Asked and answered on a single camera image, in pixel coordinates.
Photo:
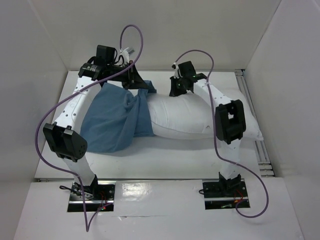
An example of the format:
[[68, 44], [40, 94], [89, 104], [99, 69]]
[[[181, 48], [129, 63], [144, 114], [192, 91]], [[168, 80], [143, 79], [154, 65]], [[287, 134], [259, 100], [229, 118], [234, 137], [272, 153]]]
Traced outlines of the white pillow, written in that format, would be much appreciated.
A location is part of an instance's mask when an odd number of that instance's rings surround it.
[[213, 137], [211, 107], [198, 95], [178, 97], [154, 93], [147, 98], [153, 133], [176, 140]]

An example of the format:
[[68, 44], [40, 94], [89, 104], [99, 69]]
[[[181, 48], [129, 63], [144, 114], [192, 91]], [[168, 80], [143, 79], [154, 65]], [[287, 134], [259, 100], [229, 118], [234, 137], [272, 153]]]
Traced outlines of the blue pillowcase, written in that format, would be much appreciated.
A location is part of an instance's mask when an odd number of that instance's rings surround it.
[[157, 90], [150, 80], [136, 95], [105, 83], [83, 119], [80, 135], [91, 153], [115, 153], [129, 147], [134, 138], [153, 137], [148, 97]]

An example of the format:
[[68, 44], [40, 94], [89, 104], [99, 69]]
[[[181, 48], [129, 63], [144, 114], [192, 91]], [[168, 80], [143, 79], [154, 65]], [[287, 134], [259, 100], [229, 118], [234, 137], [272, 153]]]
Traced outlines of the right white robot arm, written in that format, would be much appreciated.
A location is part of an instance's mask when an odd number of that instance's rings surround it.
[[188, 91], [201, 97], [210, 107], [214, 120], [214, 148], [222, 160], [216, 187], [204, 190], [205, 194], [230, 196], [241, 185], [240, 144], [246, 131], [244, 105], [241, 100], [232, 100], [209, 82], [203, 73], [196, 73], [191, 61], [174, 63], [174, 75], [170, 77], [169, 95], [178, 97]]

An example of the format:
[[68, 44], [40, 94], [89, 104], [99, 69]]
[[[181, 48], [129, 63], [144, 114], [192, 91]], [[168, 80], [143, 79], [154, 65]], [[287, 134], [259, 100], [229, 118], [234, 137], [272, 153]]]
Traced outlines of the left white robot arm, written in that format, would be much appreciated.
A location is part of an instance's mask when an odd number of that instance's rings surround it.
[[134, 49], [127, 47], [116, 50], [114, 47], [98, 45], [96, 55], [84, 63], [78, 72], [74, 88], [77, 95], [66, 102], [62, 113], [53, 123], [46, 123], [43, 133], [48, 146], [58, 158], [75, 173], [72, 192], [92, 200], [99, 193], [98, 178], [92, 172], [86, 159], [87, 141], [80, 135], [81, 125], [103, 83], [102, 79], [115, 75], [114, 81], [128, 89], [145, 89], [147, 83], [141, 78], [130, 55]]

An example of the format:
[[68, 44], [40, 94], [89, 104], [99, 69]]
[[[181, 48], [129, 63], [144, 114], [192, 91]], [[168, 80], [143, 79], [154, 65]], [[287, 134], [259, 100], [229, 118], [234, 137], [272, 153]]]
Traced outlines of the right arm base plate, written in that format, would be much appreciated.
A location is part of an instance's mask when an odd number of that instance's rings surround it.
[[204, 197], [204, 207], [206, 210], [224, 210], [238, 208], [250, 208], [250, 200], [247, 186], [242, 179], [240, 184], [227, 192], [220, 189], [217, 179], [203, 180], [202, 189], [198, 191]]

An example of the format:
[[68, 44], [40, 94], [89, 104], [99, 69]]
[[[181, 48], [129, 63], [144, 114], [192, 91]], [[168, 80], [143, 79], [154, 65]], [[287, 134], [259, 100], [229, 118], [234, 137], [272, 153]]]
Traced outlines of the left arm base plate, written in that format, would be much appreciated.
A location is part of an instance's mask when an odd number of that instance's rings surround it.
[[[66, 187], [69, 190], [68, 213], [82, 213], [84, 211], [83, 198], [81, 192], [76, 185], [72, 183], [71, 187]], [[85, 194], [85, 208], [89, 213], [94, 213], [98, 210], [101, 212], [113, 212], [115, 200], [115, 181], [99, 180], [97, 190], [94, 195]]]

